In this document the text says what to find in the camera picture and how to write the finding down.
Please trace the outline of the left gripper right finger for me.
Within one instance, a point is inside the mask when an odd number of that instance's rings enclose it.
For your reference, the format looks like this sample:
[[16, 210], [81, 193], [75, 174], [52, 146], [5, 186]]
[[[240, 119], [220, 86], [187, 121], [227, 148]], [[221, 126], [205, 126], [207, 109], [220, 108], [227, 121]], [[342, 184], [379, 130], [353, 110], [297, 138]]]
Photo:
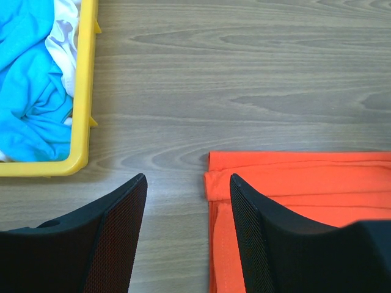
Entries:
[[311, 220], [230, 178], [247, 292], [389, 292], [390, 221]]

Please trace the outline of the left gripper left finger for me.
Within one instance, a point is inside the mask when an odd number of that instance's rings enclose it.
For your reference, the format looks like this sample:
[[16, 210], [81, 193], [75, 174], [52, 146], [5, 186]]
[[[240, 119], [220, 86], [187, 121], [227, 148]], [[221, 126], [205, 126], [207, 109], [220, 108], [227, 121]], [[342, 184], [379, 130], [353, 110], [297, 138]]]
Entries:
[[147, 197], [138, 174], [58, 218], [1, 233], [2, 292], [127, 292]]

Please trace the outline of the orange t shirt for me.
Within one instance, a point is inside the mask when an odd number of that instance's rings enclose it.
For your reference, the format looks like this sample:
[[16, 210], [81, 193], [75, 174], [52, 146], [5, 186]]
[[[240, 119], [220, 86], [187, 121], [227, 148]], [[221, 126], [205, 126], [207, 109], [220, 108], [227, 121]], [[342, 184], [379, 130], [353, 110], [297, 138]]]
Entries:
[[210, 291], [244, 292], [230, 177], [292, 211], [332, 226], [390, 218], [390, 153], [212, 151], [204, 175], [209, 205]]

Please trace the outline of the yellow plastic bin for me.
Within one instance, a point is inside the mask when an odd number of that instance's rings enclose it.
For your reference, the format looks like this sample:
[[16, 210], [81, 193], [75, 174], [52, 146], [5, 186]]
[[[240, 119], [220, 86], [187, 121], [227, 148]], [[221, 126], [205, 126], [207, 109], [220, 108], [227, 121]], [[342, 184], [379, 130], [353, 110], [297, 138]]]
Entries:
[[97, 125], [91, 111], [96, 35], [101, 33], [98, 5], [98, 1], [81, 2], [70, 155], [66, 160], [57, 162], [2, 162], [2, 177], [68, 176], [87, 165], [90, 127]]

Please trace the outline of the light blue t shirt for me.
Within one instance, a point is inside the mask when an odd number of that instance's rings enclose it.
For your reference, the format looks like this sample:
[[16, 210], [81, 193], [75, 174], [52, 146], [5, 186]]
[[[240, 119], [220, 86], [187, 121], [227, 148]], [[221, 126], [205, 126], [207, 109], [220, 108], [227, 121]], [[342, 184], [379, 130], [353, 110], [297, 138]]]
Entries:
[[1, 1], [1, 159], [63, 161], [70, 154], [65, 124], [73, 99], [45, 40], [53, 1]]

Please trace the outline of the white t shirt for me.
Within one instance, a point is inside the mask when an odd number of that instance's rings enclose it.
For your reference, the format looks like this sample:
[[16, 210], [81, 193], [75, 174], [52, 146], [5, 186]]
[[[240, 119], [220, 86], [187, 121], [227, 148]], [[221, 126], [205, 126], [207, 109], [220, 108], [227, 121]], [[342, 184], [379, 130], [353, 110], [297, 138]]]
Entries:
[[50, 76], [61, 94], [75, 96], [81, 1], [54, 1], [54, 21], [45, 46], [53, 59]]

